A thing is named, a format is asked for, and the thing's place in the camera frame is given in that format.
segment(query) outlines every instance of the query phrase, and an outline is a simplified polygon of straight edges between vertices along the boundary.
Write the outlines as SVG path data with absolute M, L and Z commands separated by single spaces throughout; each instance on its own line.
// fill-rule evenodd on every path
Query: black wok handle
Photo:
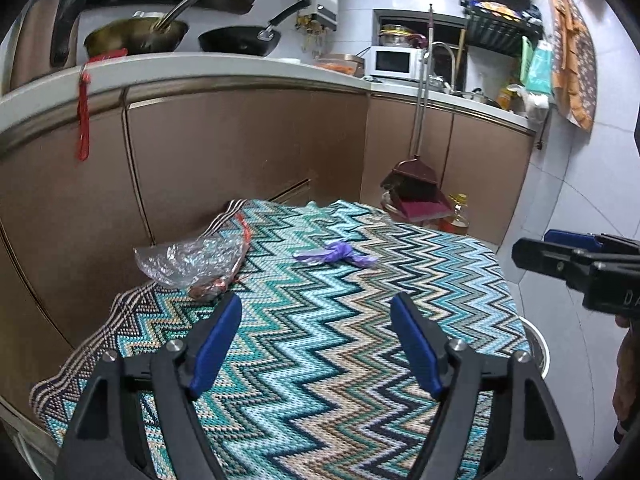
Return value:
M 60 68 L 65 65 L 69 57 L 71 30 L 80 12 L 84 10 L 85 4 L 86 0 L 60 0 L 51 35 L 49 56 L 51 66 Z
M 293 4 L 292 6 L 287 7 L 287 9 L 283 10 L 280 14 L 278 14 L 275 18 L 273 18 L 269 22 L 269 25 L 271 25 L 271 27 L 277 27 L 294 12 L 298 12 L 299 10 L 306 9 L 309 5 L 311 5 L 311 0 L 300 0 L 299 2 Z

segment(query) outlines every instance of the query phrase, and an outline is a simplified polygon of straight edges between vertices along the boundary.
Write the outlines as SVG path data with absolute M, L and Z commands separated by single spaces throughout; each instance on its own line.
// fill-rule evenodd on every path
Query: purple plastic bag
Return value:
M 304 264 L 332 264 L 341 260 L 361 269 L 369 269 L 378 262 L 377 258 L 358 254 L 347 242 L 331 242 L 325 249 L 315 249 L 296 253 L 293 257 Z

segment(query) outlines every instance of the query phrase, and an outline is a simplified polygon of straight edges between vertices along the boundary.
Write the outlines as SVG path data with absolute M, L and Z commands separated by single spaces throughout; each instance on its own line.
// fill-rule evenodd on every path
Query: oil bottle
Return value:
M 465 194 L 449 195 L 453 208 L 453 215 L 440 220 L 438 228 L 446 233 L 466 236 L 469 231 L 469 216 Z

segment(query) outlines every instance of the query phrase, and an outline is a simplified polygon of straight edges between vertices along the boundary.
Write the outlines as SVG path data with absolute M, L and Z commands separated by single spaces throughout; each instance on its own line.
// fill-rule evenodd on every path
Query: blue gripper pad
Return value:
M 398 334 L 418 385 L 433 397 L 439 397 L 443 386 L 436 355 L 399 296 L 391 300 L 391 326 Z
M 551 229 L 546 232 L 545 242 L 575 247 L 576 249 L 584 249 L 590 253 L 599 253 L 602 250 L 602 244 L 597 241 L 593 235 L 558 231 L 556 229 Z
M 213 386 L 242 319 L 242 303 L 233 296 L 196 357 L 190 394 L 199 398 Z

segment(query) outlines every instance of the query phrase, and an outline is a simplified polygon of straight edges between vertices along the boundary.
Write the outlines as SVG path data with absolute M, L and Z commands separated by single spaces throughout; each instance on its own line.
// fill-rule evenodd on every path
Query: red drawstring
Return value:
M 100 56 L 92 57 L 80 72 L 79 97 L 78 97 L 78 121 L 80 122 L 80 138 L 78 139 L 78 160 L 85 161 L 89 158 L 89 99 L 87 87 L 91 83 L 91 76 L 86 71 L 89 63 L 113 59 L 127 55 L 127 49 L 112 50 Z

